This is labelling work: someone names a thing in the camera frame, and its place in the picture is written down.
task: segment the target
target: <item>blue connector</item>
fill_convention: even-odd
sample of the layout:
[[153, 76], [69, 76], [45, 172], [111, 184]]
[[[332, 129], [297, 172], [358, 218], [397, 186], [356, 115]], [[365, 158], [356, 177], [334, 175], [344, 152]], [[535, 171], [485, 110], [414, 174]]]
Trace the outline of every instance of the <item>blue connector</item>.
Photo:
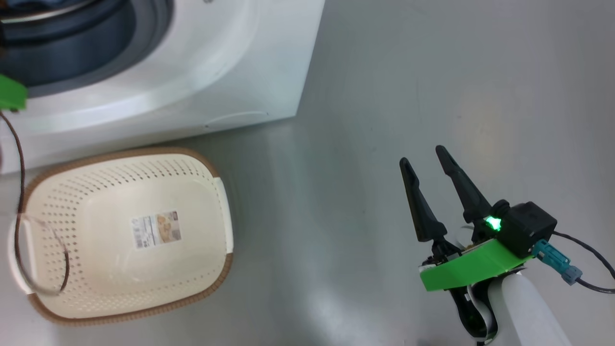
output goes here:
[[570, 265], [570, 259], [562, 254], [558, 249], [555, 249], [546, 240], [541, 239], [534, 245], [532, 249], [532, 255], [539, 259], [542, 263], [555, 269], [561, 278], [564, 279], [569, 285], [573, 285], [578, 278], [583, 275], [583, 272]]

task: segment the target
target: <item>white washing machine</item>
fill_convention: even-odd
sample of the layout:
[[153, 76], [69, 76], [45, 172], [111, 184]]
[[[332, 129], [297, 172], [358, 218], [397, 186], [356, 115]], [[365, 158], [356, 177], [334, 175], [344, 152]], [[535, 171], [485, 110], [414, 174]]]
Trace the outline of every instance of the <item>white washing machine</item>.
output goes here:
[[[28, 86], [10, 117], [27, 168], [294, 116], [324, 4], [5, 1], [0, 73]], [[0, 141], [17, 171], [5, 126]]]

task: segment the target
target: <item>green plastic part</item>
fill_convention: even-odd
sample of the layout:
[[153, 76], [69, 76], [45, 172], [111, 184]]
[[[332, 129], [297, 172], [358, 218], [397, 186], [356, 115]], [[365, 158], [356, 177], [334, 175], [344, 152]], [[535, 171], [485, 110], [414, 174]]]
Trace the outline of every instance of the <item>green plastic part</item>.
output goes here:
[[26, 108], [28, 90], [23, 84], [0, 74], [0, 110]]
[[421, 272], [428, 291], [468, 286], [495, 276], [532, 259], [519, 259], [496, 239], [468, 250], [461, 257]]

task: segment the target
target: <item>product label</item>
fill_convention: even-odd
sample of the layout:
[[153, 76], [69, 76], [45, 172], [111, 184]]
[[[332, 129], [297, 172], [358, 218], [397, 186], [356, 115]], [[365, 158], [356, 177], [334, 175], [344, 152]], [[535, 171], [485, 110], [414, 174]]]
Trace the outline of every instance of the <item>product label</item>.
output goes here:
[[160, 212], [130, 221], [137, 249], [146, 249], [181, 240], [177, 211]]

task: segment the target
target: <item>black cable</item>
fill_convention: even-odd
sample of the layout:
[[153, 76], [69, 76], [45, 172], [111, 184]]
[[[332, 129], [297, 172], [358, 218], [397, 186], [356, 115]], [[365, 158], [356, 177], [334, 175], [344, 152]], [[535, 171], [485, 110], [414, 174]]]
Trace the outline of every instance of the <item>black cable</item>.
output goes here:
[[602, 288], [602, 287], [594, 286], [592, 284], [589, 284], [589, 283], [585, 282], [581, 278], [578, 278], [576, 280], [576, 282], [578, 282], [583, 287], [591, 289], [592, 291], [596, 291], [596, 292], [600, 292], [600, 293], [607, 293], [607, 294], [615, 294], [615, 289]]
[[63, 247], [64, 263], [66, 264], [66, 268], [64, 272], [64, 280], [62, 281], [62, 285], [60, 286], [60, 289], [58, 291], [52, 291], [52, 290], [41, 287], [40, 285], [34, 282], [34, 280], [30, 277], [29, 274], [27, 274], [26, 270], [24, 269], [21, 251], [19, 250], [19, 229], [20, 229], [20, 225], [22, 222], [23, 212], [24, 212], [23, 208], [24, 208], [24, 199], [25, 199], [25, 192], [26, 192], [26, 164], [25, 164], [25, 160], [23, 159], [22, 143], [21, 141], [19, 141], [19, 136], [17, 135], [17, 131], [15, 131], [13, 124], [10, 123], [10, 121], [6, 118], [6, 116], [2, 113], [2, 111], [0, 111], [0, 119], [4, 120], [6, 125], [9, 127], [10, 133], [13, 135], [13, 138], [15, 139], [15, 145], [17, 146], [17, 151], [19, 153], [19, 202], [17, 203], [17, 217], [15, 219], [15, 243], [14, 243], [15, 260], [17, 260], [17, 268], [19, 269], [19, 272], [22, 275], [22, 278], [24, 279], [24, 281], [26, 281], [26, 284], [28, 285], [28, 287], [30, 287], [34, 292], [40, 293], [40, 294], [47, 294], [50, 296], [55, 296], [61, 293], [62, 291], [64, 291], [64, 288], [66, 288], [66, 285], [68, 284], [68, 274], [70, 271], [70, 264], [68, 262], [69, 261], [68, 250], [66, 249], [66, 246], [64, 245], [64, 243], [60, 241]]
[[[594, 256], [596, 256], [596, 258], [598, 258], [602, 262], [602, 264], [606, 267], [606, 269], [608, 269], [608, 271], [611, 273], [611, 276], [613, 277], [613, 279], [615, 279], [615, 269], [606, 260], [606, 258], [604, 256], [602, 256], [598, 251], [596, 251], [596, 249], [594, 249], [593, 247], [583, 243], [582, 241], [578, 240], [577, 238], [575, 238], [573, 236], [569, 236], [567, 234], [560, 233], [560, 232], [557, 232], [557, 231], [553, 231], [553, 234], [557, 235], [557, 236], [561, 236], [562, 238], [566, 238], [568, 240], [574, 241], [578, 245], [581, 245], [584, 249], [586, 249], [589, 252], [591, 252], [592, 254], [594, 254]], [[596, 292], [600, 292], [600, 293], [606, 293], [606, 294], [615, 294], [615, 289], [612, 289], [612, 288], [602, 288], [602, 287], [594, 286], [594, 285], [592, 285], [590, 283], [587, 283], [586, 281], [582, 280], [581, 278], [577, 278], [576, 282], [578, 282], [581, 286], [583, 286], [585, 288], [591, 289], [592, 291], [596, 291]]]

